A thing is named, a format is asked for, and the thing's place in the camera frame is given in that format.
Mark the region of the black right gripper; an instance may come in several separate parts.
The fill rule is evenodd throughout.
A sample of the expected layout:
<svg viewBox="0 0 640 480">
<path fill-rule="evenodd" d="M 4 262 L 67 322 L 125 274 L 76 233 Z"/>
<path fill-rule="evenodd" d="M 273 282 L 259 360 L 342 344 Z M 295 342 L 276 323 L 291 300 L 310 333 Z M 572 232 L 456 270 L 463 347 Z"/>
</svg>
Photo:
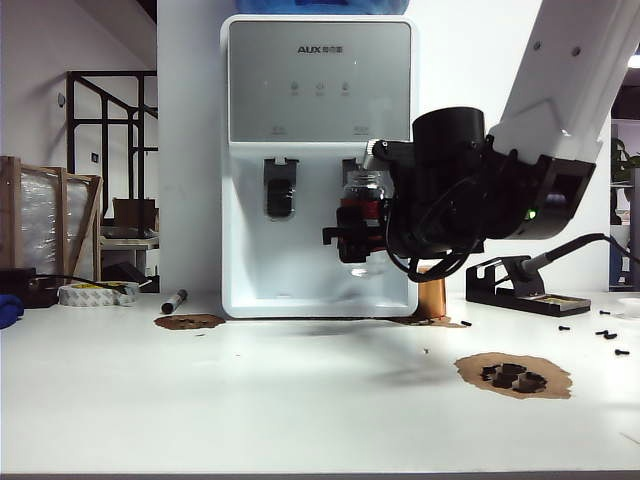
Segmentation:
<svg viewBox="0 0 640 480">
<path fill-rule="evenodd" d="M 416 174 L 412 142 L 378 141 L 378 157 L 389 168 L 393 196 L 389 200 L 385 240 L 380 204 L 342 204 L 336 210 L 337 225 L 322 229 L 324 245 L 337 239 L 343 263 L 363 263 L 372 252 L 387 249 L 401 258 L 418 258 L 411 233 L 411 208 Z"/>
</svg>

